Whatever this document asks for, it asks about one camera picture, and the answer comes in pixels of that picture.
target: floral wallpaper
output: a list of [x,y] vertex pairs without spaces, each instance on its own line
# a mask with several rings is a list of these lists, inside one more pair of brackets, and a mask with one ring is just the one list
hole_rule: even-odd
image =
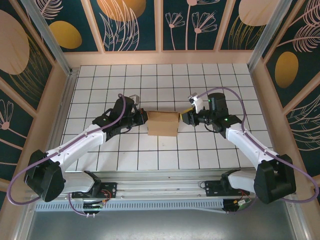
[[164,0],[163,50],[213,50],[225,0]]

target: white tile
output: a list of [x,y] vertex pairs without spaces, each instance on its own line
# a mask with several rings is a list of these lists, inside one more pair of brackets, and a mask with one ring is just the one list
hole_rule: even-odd
[[79,77],[93,77],[95,75],[96,66],[81,66]]
[[172,88],[157,89],[158,102],[174,101],[174,90]]
[[87,110],[88,110],[87,103],[72,104],[69,118],[71,119],[85,118],[87,115]]
[[141,86],[140,76],[126,76],[125,77],[125,88],[126,89],[139,89]]
[[204,74],[219,74],[218,65],[217,64],[202,64]]
[[72,103],[73,104],[87,104],[89,102],[91,90],[75,90]]
[[234,67],[231,63],[218,64],[219,73],[222,74],[235,74]]
[[[234,92],[236,92],[239,95],[239,97],[241,98],[239,87],[228,87],[228,88],[233,90]],[[227,101],[230,101],[230,100],[239,101],[237,96],[233,92],[231,92],[229,90],[226,90],[226,89],[224,89],[223,91],[224,91],[224,95],[225,95],[225,100],[227,100]]]
[[98,163],[98,152],[87,152],[78,160],[76,166],[77,171],[92,171],[95,172]]
[[233,64],[235,74],[250,74],[246,63]]
[[142,65],[142,76],[156,76],[157,75],[157,65],[155,64],[144,64]]
[[155,89],[157,88],[157,76],[142,76],[141,77],[142,89]]
[[237,149],[236,152],[238,153],[240,168],[254,168],[252,162],[249,160],[249,158],[246,157],[246,155],[244,155],[244,153],[240,149]]
[[148,132],[148,122],[139,126],[139,133],[146,134]]
[[96,118],[101,116],[105,112],[104,103],[89,103],[88,112],[86,114],[87,118]]
[[127,65],[126,76],[141,76],[141,65]]
[[157,87],[158,88],[173,88],[173,76],[158,76]]
[[100,152],[117,152],[119,150],[120,135],[116,135],[100,145]]
[[126,88],[126,89],[124,89],[124,95],[125,95],[126,97],[130,97],[130,96],[132,96],[132,95],[138,95],[138,96],[140,96],[140,89],[138,89],[138,88],[134,88],[134,89],[128,89],[128,88]]
[[194,132],[178,133],[178,149],[179,150],[197,149],[195,133]]
[[132,171],[138,168],[137,151],[120,151],[118,158],[118,171]]
[[[237,115],[237,117],[242,121],[242,119],[244,118],[243,115]],[[248,124],[248,116],[245,118],[245,122],[244,122],[244,127],[248,130],[251,130],[251,126],[249,126]]]
[[69,118],[65,128],[65,134],[80,134],[84,130],[84,118]]
[[61,144],[66,144],[69,142],[71,139],[75,138],[78,134],[71,134],[71,135],[64,135],[63,136],[63,141]]
[[189,76],[173,76],[173,84],[175,88],[190,88]]
[[262,115],[248,115],[247,119],[249,121],[250,128],[252,131],[254,131],[254,130],[267,130],[264,116],[262,116]]
[[116,171],[118,152],[99,152],[97,171]]
[[174,88],[174,100],[175,101],[188,101],[188,97],[190,94],[190,88]]
[[252,131],[251,133],[253,136],[256,137],[256,139],[258,139],[267,148],[273,147],[271,140],[270,140],[270,136],[268,134],[268,131]]
[[220,75],[223,87],[238,87],[236,75]]
[[92,124],[92,121],[95,120],[95,118],[91,117],[91,118],[86,118],[85,119],[85,122],[84,122],[84,127],[82,130],[88,128],[91,124]]
[[173,75],[188,75],[187,64],[172,64]]
[[199,169],[197,150],[178,151],[180,169]]
[[155,88],[144,88],[141,89],[141,102],[156,102],[157,101],[157,89]]
[[226,101],[230,115],[243,115],[241,103],[239,101]]
[[107,89],[92,90],[90,96],[90,103],[105,103],[107,99]]
[[158,64],[157,66],[157,75],[172,75],[172,66],[171,64]]
[[253,86],[250,75],[236,75],[239,87],[251,87]]
[[216,147],[217,149],[235,149],[236,146],[228,141],[227,139],[225,139],[223,136],[221,136],[220,133],[215,133],[215,143],[216,143]]
[[243,100],[258,100],[253,86],[242,86],[240,87],[240,92]]
[[159,150],[177,150],[177,138],[175,136],[159,136]]
[[126,65],[112,65],[110,76],[125,76]]
[[123,89],[109,89],[106,96],[107,103],[115,103],[118,100],[118,94],[124,94]]
[[108,89],[109,77],[94,77],[92,89]]
[[178,169],[177,151],[159,151],[159,170]]
[[158,152],[140,151],[138,155],[138,170],[158,170]]
[[220,168],[239,168],[237,151],[235,149],[218,149]]
[[198,150],[200,169],[218,169],[217,150]]
[[157,111],[157,102],[141,102],[140,108],[145,111]]
[[245,100],[243,101],[243,103],[244,103],[246,114],[262,114],[258,101]]
[[161,101],[158,102],[158,111],[161,112],[174,112],[175,103],[173,101]]
[[125,88],[124,76],[111,76],[109,78],[109,89],[123,89]]
[[189,101],[176,101],[174,105],[175,111],[178,113],[182,113],[185,110],[192,108],[191,103]]
[[139,151],[157,151],[158,137],[149,136],[147,133],[140,133],[139,135]]
[[196,133],[197,149],[216,149],[215,134],[213,132]]
[[78,77],[75,89],[76,90],[91,89],[93,80],[94,80],[93,77]]
[[139,135],[135,134],[121,134],[119,151],[138,151]]
[[178,135],[179,135],[179,133],[194,132],[194,131],[195,131],[195,127],[194,126],[187,125],[183,121],[179,122]]
[[206,87],[204,75],[191,75],[189,76],[190,87]]
[[220,75],[205,75],[205,84],[207,88],[221,87]]
[[95,77],[109,77],[110,75],[110,65],[101,65],[101,66],[96,66],[95,68]]
[[202,64],[188,64],[188,73],[189,75],[203,75]]

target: golden circle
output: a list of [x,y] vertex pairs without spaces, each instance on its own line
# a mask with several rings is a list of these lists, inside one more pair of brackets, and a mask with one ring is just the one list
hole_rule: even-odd
[[130,9],[132,9],[136,18],[140,17],[146,9],[146,0],[97,0],[99,7],[105,15],[121,22],[124,22],[126,16],[123,2],[128,8],[129,14]]
[[8,74],[22,73],[28,65],[28,35],[10,14],[0,10],[0,69]]
[[299,68],[299,61],[297,56],[285,51],[278,58],[275,65],[275,81],[280,88],[289,87],[295,80]]
[[58,44],[66,49],[76,49],[82,44],[80,32],[66,21],[55,21],[49,26]]
[[263,26],[269,22],[279,0],[241,0],[240,20],[248,26]]

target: black grid line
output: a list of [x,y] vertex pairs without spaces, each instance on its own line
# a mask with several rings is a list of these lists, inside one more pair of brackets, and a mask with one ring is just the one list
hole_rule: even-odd
[[[173,78],[173,76],[188,76],[188,84],[189,84],[189,86],[188,87],[178,87],[178,89],[189,89],[189,93],[191,94],[191,88],[193,88],[193,89],[196,89],[196,88],[204,88],[204,89],[206,89],[206,90],[208,90],[208,89],[210,89],[211,87],[208,87],[207,86],[207,81],[206,81],[206,76],[217,76],[217,75],[219,75],[219,79],[220,79],[220,82],[221,82],[221,85],[223,86],[223,83],[222,83],[222,79],[221,79],[221,74],[220,74],[220,69],[219,69],[219,67],[218,67],[218,71],[219,71],[219,74],[205,74],[205,72],[204,72],[204,66],[203,65],[201,65],[202,66],[202,71],[203,71],[203,74],[201,75],[201,74],[192,74],[192,76],[203,76],[204,77],[204,86],[199,86],[199,87],[191,87],[190,86],[190,75],[189,75],[189,66],[188,65],[186,65],[186,69],[187,69],[187,73],[188,74],[179,74],[179,75],[174,75],[173,74],[173,64],[171,64],[171,70],[172,70],[172,75],[170,74],[170,75],[161,75],[161,77],[163,77],[163,76],[171,76],[172,77],[172,87],[173,87],[173,101],[172,100],[166,100],[166,101],[161,101],[161,102],[168,102],[168,103],[173,103],[173,105],[174,105],[174,110],[175,111],[177,111],[177,104],[176,103],[180,103],[180,104],[182,104],[182,105],[184,105],[184,103],[188,103],[188,101],[187,101],[187,98],[188,98],[188,96],[186,96],[186,101],[176,101],[176,98],[177,98],[177,95],[176,95],[176,93],[175,93],[175,86],[174,86],[174,78]],[[96,70],[97,70],[97,66],[95,67],[95,69],[94,69],[94,76],[93,77],[91,77],[91,76],[88,76],[88,77],[80,77],[80,78],[93,78],[92,79],[92,83],[91,83],[91,89],[77,89],[77,90],[90,90],[90,96],[89,96],[89,100],[88,100],[88,104],[86,103],[86,102],[84,102],[84,103],[73,103],[73,101],[74,101],[74,98],[75,98],[75,90],[76,89],[74,89],[74,91],[73,91],[73,93],[72,93],[72,100],[71,100],[71,105],[70,105],[70,108],[69,108],[69,112],[68,112],[68,117],[67,117],[67,120],[66,120],[66,123],[65,123],[65,126],[64,126],[64,131],[63,131],[63,139],[65,139],[65,136],[69,136],[69,135],[75,135],[75,134],[66,134],[66,129],[67,129],[67,124],[68,124],[68,121],[69,121],[69,119],[84,119],[84,126],[86,125],[86,121],[88,120],[88,119],[91,119],[91,118],[94,118],[93,116],[90,116],[90,117],[88,117],[88,113],[89,113],[89,106],[90,106],[90,98],[91,98],[91,96],[92,96],[92,94],[93,94],[93,92],[92,92],[92,90],[105,90],[106,91],[106,96],[105,96],[105,102],[94,102],[94,103],[91,103],[91,107],[96,107],[96,106],[94,106],[94,104],[103,104],[104,105],[104,109],[106,108],[106,106],[107,106],[107,104],[114,104],[115,103],[115,101],[116,100],[114,100],[114,101],[110,101],[110,100],[107,100],[107,98],[108,98],[108,95],[109,95],[109,90],[119,90],[120,92],[121,91],[125,91],[125,90],[138,90],[138,92],[140,92],[140,97],[141,97],[141,92],[142,92],[142,89],[155,89],[156,90],[156,101],[143,101],[142,103],[154,103],[154,104],[156,104],[156,109],[158,110],[159,109],[159,101],[158,101],[158,98],[159,98],[159,93],[158,93],[158,89],[172,89],[172,87],[159,87],[159,83],[158,83],[158,81],[159,81],[159,79],[158,79],[158,75],[146,75],[145,77],[152,77],[152,76],[155,76],[156,77],[156,87],[152,87],[152,88],[146,88],[146,87],[141,87],[141,84],[142,84],[142,77],[144,76],[143,74],[142,74],[142,67],[143,67],[143,65],[141,65],[140,66],[141,67],[141,75],[139,75],[139,76],[130,76],[130,77],[140,77],[140,88],[138,88],[138,87],[136,87],[136,88],[126,88],[125,86],[126,86],[126,77],[125,76],[114,76],[114,77],[125,77],[124,78],[124,87],[123,88],[109,88],[109,83],[110,83],[110,76],[105,76],[104,78],[108,78],[108,84],[107,84],[107,88],[105,89],[105,88],[99,88],[99,87],[95,87],[95,88],[93,88],[93,83],[94,83],[94,79],[95,79],[95,75],[96,75]],[[239,86],[239,81],[238,81],[238,78],[237,78],[237,75],[236,74],[230,74],[230,75],[235,75],[235,79],[236,79],[236,84],[237,84],[237,86],[234,86],[234,87],[236,87],[236,88],[238,88],[239,89],[239,92],[240,92],[240,96],[241,96],[241,98],[242,98],[242,92],[240,91],[240,86]],[[78,80],[79,80],[79,78],[77,78],[77,81],[76,81],[76,84],[75,84],[75,88],[77,87],[77,84],[78,84]],[[252,86],[243,86],[244,88],[252,88]],[[237,99],[233,99],[233,100],[228,100],[228,102],[232,102],[232,101],[238,101]],[[257,101],[257,102],[259,102],[257,99],[248,99],[248,100],[245,100],[245,102],[248,102],[249,103],[249,101]],[[76,105],[76,104],[87,104],[87,106],[86,106],[86,113],[85,113],[85,117],[70,117],[70,115],[71,115],[71,108],[72,108],[72,106],[73,106],[73,104],[74,105]],[[259,115],[259,116],[262,116],[262,113],[261,112],[259,112],[259,113],[256,113],[256,112],[252,112],[252,113],[254,113],[254,114],[248,114],[249,116],[250,115]],[[139,150],[139,144],[140,144],[140,127],[138,128],[139,129],[139,131],[138,131],[138,133],[133,133],[133,132],[128,132],[127,134],[138,134],[138,149],[137,149],[137,151],[132,151],[132,150],[128,150],[128,151],[121,151],[121,152],[137,152],[137,154],[138,154],[138,157],[137,157],[137,170],[139,169],[139,152],[154,152],[154,150]],[[265,129],[263,129],[263,130],[256,130],[255,132],[265,132],[266,130]],[[172,151],[176,151],[176,154],[177,154],[177,160],[178,160],[178,169],[180,169],[180,160],[179,160],[179,151],[197,151],[197,157],[198,157],[198,168],[199,169],[201,169],[200,168],[200,159],[199,159],[199,152],[198,152],[198,141],[197,141],[197,133],[205,133],[205,132],[207,132],[207,131],[205,131],[204,129],[200,129],[200,130],[196,130],[195,128],[193,129],[193,130],[189,130],[189,131],[178,131],[178,133],[194,133],[195,134],[195,148],[196,149],[183,149],[183,150],[179,150],[179,145],[178,145],[178,138],[176,137],[176,150],[172,150]],[[108,153],[108,152],[110,152],[110,153],[114,153],[114,152],[116,152],[116,153],[118,153],[117,154],[117,163],[116,163],[116,169],[118,170],[118,168],[119,168],[119,150],[120,150],[120,139],[121,139],[121,136],[119,136],[119,143],[118,143],[118,146],[117,146],[117,150],[115,150],[115,151],[100,151],[100,146],[99,146],[99,148],[97,149],[97,150],[94,150],[94,151],[88,151],[89,153],[98,153],[98,156],[97,156],[97,163],[96,163],[96,170],[98,169],[98,164],[99,164],[99,156],[100,156],[100,152],[101,153]],[[218,148],[218,146],[217,146],[217,139],[216,139],[216,136],[215,136],[215,134],[214,134],[214,140],[215,140],[215,146],[213,145],[212,147],[211,146],[209,146],[209,148],[208,149],[201,149],[201,150],[216,150],[216,152],[217,152],[217,157],[218,157],[218,164],[219,164],[219,168],[221,168],[221,165],[220,165],[220,159],[219,159],[219,154],[218,154],[218,150],[219,149],[222,149],[222,150],[234,150],[234,149],[236,149],[236,153],[238,154],[238,150],[237,150],[237,148]],[[157,154],[157,168],[159,169],[159,152],[162,152],[162,151],[167,151],[167,150],[159,150],[159,137],[157,137],[157,152],[158,152],[158,154]],[[238,164],[239,164],[239,166],[241,167],[241,164],[240,164],[240,159],[239,159],[239,156],[237,156],[238,157]]]

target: teal wallpaper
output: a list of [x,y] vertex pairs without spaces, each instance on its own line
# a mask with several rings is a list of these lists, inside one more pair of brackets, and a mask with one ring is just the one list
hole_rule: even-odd
[[63,52],[98,51],[80,0],[34,1]]
[[38,108],[52,65],[8,1],[0,2],[0,78]]
[[90,0],[104,50],[154,51],[154,0]]
[[0,90],[0,178],[11,180],[33,117]]

